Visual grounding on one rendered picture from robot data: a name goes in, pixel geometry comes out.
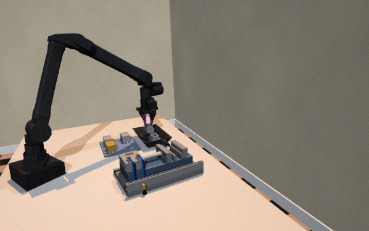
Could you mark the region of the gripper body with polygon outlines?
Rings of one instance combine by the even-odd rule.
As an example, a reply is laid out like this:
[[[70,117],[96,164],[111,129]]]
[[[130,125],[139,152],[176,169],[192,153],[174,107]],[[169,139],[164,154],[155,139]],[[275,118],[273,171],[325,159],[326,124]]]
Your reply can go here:
[[[136,108],[136,110],[137,110],[140,114],[150,114],[150,113],[148,112],[148,110],[147,110],[147,109],[142,110],[142,109],[141,109],[141,107],[137,107],[137,108]]]

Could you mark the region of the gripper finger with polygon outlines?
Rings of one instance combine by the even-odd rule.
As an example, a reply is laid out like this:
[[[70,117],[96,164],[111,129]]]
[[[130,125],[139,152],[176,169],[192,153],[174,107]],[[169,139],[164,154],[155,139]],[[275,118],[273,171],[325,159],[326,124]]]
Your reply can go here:
[[[151,125],[153,123],[153,120],[154,120],[155,115],[156,115],[156,113],[149,114]]]
[[[140,114],[140,116],[141,116],[141,114]],[[144,122],[144,124],[146,126],[146,114],[142,114],[141,118],[143,119],[143,122]]]

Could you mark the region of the brass-yellow block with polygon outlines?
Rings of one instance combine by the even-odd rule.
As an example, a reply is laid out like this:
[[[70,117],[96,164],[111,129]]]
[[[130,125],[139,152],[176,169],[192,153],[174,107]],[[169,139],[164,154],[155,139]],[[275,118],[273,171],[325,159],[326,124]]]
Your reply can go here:
[[[107,141],[106,143],[106,150],[108,153],[117,152],[116,144],[114,141]]]

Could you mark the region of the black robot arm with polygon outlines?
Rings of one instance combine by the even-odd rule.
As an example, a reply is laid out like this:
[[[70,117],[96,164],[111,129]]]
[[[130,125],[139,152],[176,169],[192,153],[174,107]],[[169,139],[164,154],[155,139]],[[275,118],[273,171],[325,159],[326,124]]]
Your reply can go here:
[[[151,96],[161,95],[164,88],[161,82],[152,82],[152,74],[117,57],[111,52],[94,44],[89,39],[76,33],[53,34],[48,36],[48,50],[43,72],[39,83],[35,108],[32,118],[25,126],[25,152],[23,153],[22,169],[44,168],[49,159],[49,153],[44,149],[44,143],[51,137],[49,119],[51,105],[59,74],[60,64],[65,48],[74,49],[87,55],[138,82],[140,87],[141,109],[155,113],[157,101]],[[71,46],[70,46],[71,45]],[[88,51],[89,50],[89,51]],[[37,118],[37,119],[35,119]],[[47,153],[47,154],[46,154]]]

